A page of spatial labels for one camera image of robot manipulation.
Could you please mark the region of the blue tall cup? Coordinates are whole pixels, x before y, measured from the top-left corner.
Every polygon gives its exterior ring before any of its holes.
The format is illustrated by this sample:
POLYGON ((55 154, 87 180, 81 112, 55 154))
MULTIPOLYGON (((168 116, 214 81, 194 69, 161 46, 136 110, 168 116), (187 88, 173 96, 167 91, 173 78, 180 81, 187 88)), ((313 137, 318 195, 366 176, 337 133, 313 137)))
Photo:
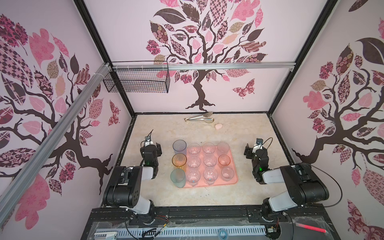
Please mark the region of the blue tall cup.
POLYGON ((187 143, 184 140, 176 140, 173 143, 173 150, 175 154, 187 154, 187 143))

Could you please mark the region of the pink transparent cup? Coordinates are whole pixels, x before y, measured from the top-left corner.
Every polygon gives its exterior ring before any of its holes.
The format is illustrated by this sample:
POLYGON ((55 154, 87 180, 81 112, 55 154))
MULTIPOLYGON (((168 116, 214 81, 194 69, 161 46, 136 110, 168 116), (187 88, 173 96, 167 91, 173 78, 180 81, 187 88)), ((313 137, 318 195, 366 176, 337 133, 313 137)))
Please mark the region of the pink transparent cup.
POLYGON ((228 167, 230 164, 231 164, 231 158, 228 155, 220 155, 218 157, 218 165, 221 169, 228 167))

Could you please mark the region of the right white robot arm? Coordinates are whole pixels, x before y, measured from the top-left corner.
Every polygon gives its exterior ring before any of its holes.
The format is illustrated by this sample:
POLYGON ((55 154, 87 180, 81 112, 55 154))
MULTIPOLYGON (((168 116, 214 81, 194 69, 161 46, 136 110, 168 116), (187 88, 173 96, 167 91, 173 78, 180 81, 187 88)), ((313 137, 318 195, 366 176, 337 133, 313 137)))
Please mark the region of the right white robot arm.
POLYGON ((246 145, 244 155, 252 161, 252 174, 259 184, 284 183, 287 188, 263 200, 261 215, 264 219, 269 221, 283 211, 329 198, 329 190, 310 165, 300 163, 270 169, 268 150, 263 145, 246 145))

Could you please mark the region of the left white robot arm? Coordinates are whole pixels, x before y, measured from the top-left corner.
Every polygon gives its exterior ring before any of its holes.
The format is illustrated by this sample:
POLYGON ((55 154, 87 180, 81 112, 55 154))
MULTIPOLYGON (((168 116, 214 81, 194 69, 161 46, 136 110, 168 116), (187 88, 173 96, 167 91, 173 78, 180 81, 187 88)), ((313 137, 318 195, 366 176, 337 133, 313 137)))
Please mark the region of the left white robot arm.
POLYGON ((141 196, 141 184, 156 178, 159 171, 158 157, 162 155, 161 145, 149 144, 141 147, 142 163, 136 167, 118 166, 112 171, 102 206, 124 208, 146 221, 155 218, 155 207, 151 200, 141 196))

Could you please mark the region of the green tall cup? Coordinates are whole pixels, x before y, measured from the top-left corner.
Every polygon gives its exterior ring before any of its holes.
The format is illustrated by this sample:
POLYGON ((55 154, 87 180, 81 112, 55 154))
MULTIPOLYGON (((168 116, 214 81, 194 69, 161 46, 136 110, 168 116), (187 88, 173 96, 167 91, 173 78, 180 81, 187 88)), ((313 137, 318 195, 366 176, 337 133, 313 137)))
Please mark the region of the green tall cup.
POLYGON ((182 169, 174 169, 170 175, 171 181, 177 188, 183 188, 186 184, 186 174, 182 169))

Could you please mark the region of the yellow amber glass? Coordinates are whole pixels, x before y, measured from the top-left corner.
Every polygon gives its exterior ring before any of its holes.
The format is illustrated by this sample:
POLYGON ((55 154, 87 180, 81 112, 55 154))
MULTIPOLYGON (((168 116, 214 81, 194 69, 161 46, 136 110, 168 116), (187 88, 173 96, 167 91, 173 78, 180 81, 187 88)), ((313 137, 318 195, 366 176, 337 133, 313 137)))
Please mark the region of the yellow amber glass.
POLYGON ((183 153, 175 154, 172 157, 172 164, 179 169, 185 169, 187 165, 187 157, 183 153))

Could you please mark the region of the clear faceted glass front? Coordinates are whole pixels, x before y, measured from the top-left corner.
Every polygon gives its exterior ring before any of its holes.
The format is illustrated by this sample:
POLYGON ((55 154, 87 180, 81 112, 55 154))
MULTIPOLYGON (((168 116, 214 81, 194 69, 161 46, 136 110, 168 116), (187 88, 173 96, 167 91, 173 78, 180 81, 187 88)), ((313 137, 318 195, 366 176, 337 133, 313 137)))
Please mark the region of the clear faceted glass front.
POLYGON ((190 169, 198 169, 201 165, 201 158, 198 156, 190 156, 187 159, 187 165, 190 169))

